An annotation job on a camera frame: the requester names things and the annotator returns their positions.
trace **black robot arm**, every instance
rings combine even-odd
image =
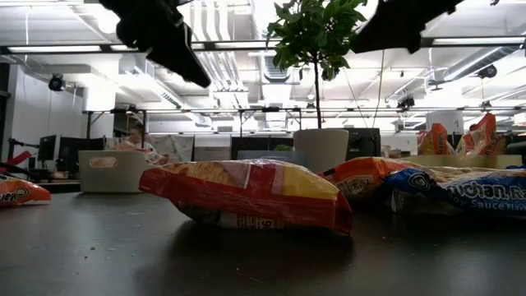
[[[420,32],[426,23],[443,13],[455,12],[463,0],[379,0],[375,15],[354,40],[353,51],[365,53],[382,49],[420,49]]]
[[[210,78],[191,49],[191,28],[178,7],[191,0],[100,0],[121,21],[118,38],[128,47],[148,52],[147,58],[201,87]]]

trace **potted plant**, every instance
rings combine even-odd
[[[278,20],[268,25],[267,44],[280,38],[273,63],[280,70],[314,67],[316,89],[317,130],[294,134],[294,146],[307,153],[308,168],[313,171],[330,169],[345,161],[348,132],[321,130],[320,77],[331,81],[342,67],[349,68],[345,55],[353,47],[356,26],[365,17],[357,11],[367,0],[291,0],[282,7],[275,4]]]

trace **white wall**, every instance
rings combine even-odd
[[[82,97],[74,99],[71,92],[49,90],[47,82],[25,74],[22,66],[11,66],[9,92],[12,97],[7,103],[2,161],[7,160],[10,137],[28,144],[39,144],[42,136],[81,137],[82,121],[85,121],[81,116]],[[17,146],[14,156],[24,150],[37,152],[34,148]],[[58,155],[58,140],[55,155]]]

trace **orange snack bag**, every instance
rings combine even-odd
[[[0,176],[0,207],[19,206],[28,201],[51,201],[51,193],[26,180]]]
[[[505,139],[496,134],[495,115],[487,113],[484,118],[460,139],[459,155],[500,155],[505,153]]]
[[[372,197],[389,173],[415,167],[420,165],[381,157],[360,157],[321,173],[321,177],[333,183],[348,200],[358,200]]]
[[[452,155],[453,147],[447,141],[447,130],[433,123],[430,131],[418,133],[418,155]]]

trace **blue snack bag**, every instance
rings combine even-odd
[[[427,199],[427,206],[445,202],[454,210],[526,215],[526,170],[523,169],[403,169],[387,176],[385,184],[394,189],[395,211],[429,212],[421,207]],[[418,200],[420,209],[407,210],[407,205]]]

